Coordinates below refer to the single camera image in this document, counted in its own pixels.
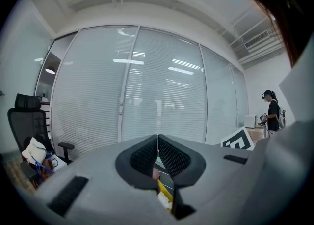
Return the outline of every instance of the air vent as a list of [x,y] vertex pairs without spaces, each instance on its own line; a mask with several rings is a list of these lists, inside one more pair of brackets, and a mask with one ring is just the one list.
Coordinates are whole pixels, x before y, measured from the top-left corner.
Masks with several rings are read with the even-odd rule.
[[253,39],[249,40],[248,42],[244,43],[244,46],[246,49],[250,49],[253,46],[257,45],[262,40],[265,40],[269,37],[268,31],[264,31],[263,33],[259,34],[258,36],[255,36]]

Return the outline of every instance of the mesh chair back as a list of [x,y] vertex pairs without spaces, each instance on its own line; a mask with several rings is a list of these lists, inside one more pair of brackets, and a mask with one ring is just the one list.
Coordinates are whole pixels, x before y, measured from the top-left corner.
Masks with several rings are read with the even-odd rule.
[[39,109],[40,106],[37,97],[18,94],[15,108],[8,111],[9,124],[20,152],[27,148],[32,137],[48,152],[53,151],[47,134],[46,113]]

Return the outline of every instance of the white hat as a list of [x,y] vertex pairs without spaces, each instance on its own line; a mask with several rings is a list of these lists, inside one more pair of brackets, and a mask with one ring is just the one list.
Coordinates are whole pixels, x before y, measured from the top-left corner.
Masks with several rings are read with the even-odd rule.
[[22,155],[32,164],[35,164],[35,160],[42,163],[46,157],[46,149],[44,145],[39,143],[35,138],[31,138],[28,147],[22,152]]

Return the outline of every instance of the chair armrest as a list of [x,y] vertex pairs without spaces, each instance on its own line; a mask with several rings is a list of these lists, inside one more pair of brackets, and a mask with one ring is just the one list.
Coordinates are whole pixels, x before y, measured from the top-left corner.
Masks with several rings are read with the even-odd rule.
[[69,149],[69,150],[73,150],[74,149],[74,145],[72,144],[68,144],[68,143],[59,143],[58,146]]
[[26,161],[20,163],[20,168],[29,180],[33,180],[37,177],[37,172]]

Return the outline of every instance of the white wall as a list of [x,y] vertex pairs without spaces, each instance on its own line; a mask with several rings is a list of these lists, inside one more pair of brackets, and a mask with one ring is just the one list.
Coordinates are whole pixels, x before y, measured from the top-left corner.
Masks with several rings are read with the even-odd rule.
[[57,35],[112,24],[141,25],[173,32],[204,45],[243,71],[229,44],[213,29],[183,13],[151,4],[124,3],[123,7],[116,8],[113,4],[105,4],[86,8],[67,19]]
[[53,30],[32,0],[19,0],[0,36],[0,153],[18,149],[9,126],[7,112],[14,107],[16,94],[33,95],[44,58],[54,38]]
[[268,113],[268,102],[261,99],[266,90],[276,93],[280,107],[286,110],[286,125],[294,122],[294,116],[279,88],[281,81],[290,72],[291,67],[286,52],[258,63],[244,71],[249,99],[249,114],[258,118],[264,113]]

